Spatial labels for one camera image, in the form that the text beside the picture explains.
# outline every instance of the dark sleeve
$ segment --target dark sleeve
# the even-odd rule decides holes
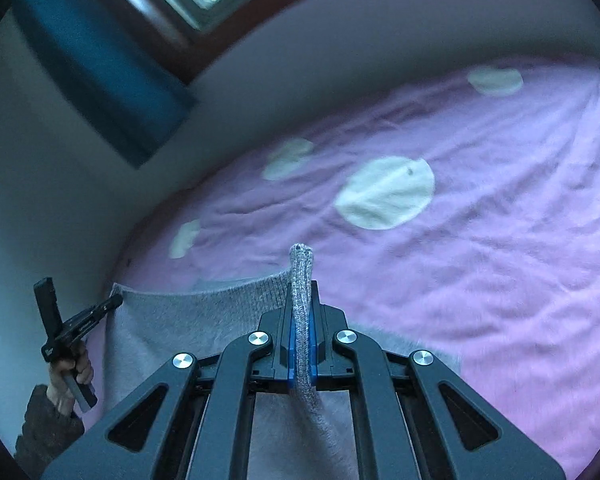
[[[29,399],[13,457],[32,480],[38,480],[46,466],[83,434],[80,418],[58,413],[46,397],[46,386],[39,384]]]

